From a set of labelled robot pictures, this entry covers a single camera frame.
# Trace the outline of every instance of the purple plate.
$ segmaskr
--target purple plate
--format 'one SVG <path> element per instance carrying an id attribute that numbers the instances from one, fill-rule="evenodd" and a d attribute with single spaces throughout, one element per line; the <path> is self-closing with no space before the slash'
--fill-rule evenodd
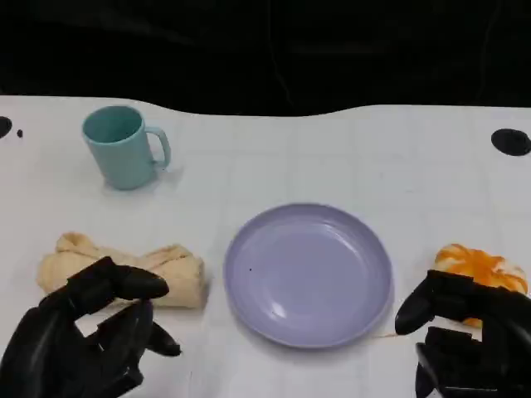
<path id="1" fill-rule="evenodd" d="M 389 257 L 374 233 L 333 207 L 294 204 L 247 222 L 225 258 L 232 309 L 292 347 L 334 347 L 367 333 L 392 302 Z"/>

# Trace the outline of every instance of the robotic hand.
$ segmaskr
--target robotic hand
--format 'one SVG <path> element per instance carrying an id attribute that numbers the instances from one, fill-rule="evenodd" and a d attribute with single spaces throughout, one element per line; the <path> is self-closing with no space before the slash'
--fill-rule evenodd
<path id="1" fill-rule="evenodd" d="M 105 257 L 31 308 L 18 324 L 2 362 L 5 398 L 115 398 L 142 383 L 139 361 L 147 348 L 178 356 L 179 345 L 153 321 L 150 299 L 168 293 L 150 272 Z M 75 321 L 115 298 L 137 299 L 85 337 Z"/>
<path id="2" fill-rule="evenodd" d="M 445 398 L 531 396 L 531 300 L 472 278 L 435 270 L 406 299 L 395 319 L 398 334 L 435 316 L 483 320 L 482 341 L 469 333 L 429 328 L 417 344 L 417 398 L 437 389 Z"/>

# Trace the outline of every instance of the black circle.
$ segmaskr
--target black circle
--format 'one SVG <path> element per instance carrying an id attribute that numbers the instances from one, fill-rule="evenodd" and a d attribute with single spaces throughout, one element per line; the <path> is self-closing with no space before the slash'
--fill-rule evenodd
<path id="1" fill-rule="evenodd" d="M 523 156 L 531 152 L 531 139 L 520 130 L 496 130 L 490 137 L 490 141 L 496 149 L 506 155 Z"/>
<path id="2" fill-rule="evenodd" d="M 0 138 L 4 138 L 11 131 L 12 121 L 5 116 L 0 116 Z"/>

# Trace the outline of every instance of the white tablecloth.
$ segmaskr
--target white tablecloth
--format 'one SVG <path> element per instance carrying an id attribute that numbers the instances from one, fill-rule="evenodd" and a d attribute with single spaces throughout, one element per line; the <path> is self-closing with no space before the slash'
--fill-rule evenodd
<path id="1" fill-rule="evenodd" d="M 175 161 L 154 184 L 134 192 L 104 185 L 80 125 L 107 104 L 130 104 L 166 131 Z M 131 397 L 411 397 L 414 342 L 426 329 L 376 336 L 392 332 L 394 312 L 435 253 L 459 242 L 531 274 L 531 156 L 509 157 L 490 142 L 496 129 L 531 132 L 531 110 L 372 106 L 282 119 L 185 114 L 123 99 L 5 96 L 0 115 L 13 121 L 0 139 L 2 347 L 41 297 L 37 265 L 65 231 L 138 254 L 178 242 L 206 261 L 204 312 L 156 313 L 183 356 L 147 353 L 145 382 Z M 381 237 L 396 298 L 372 338 L 331 352 L 296 351 L 231 315 L 221 272 L 228 242 L 259 211 L 291 201 L 341 207 Z M 103 317 L 82 326 L 90 330 Z"/>

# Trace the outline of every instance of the teal mug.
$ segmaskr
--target teal mug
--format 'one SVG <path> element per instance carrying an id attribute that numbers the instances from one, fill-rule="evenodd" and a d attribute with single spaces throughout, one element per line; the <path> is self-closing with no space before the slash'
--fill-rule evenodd
<path id="1" fill-rule="evenodd" d="M 153 159 L 148 133 L 160 139 L 164 160 Z M 107 106 L 83 122 L 83 136 L 105 180 L 114 188 L 135 189 L 155 179 L 157 169 L 169 165 L 172 152 L 168 138 L 158 127 L 146 127 L 138 110 Z"/>

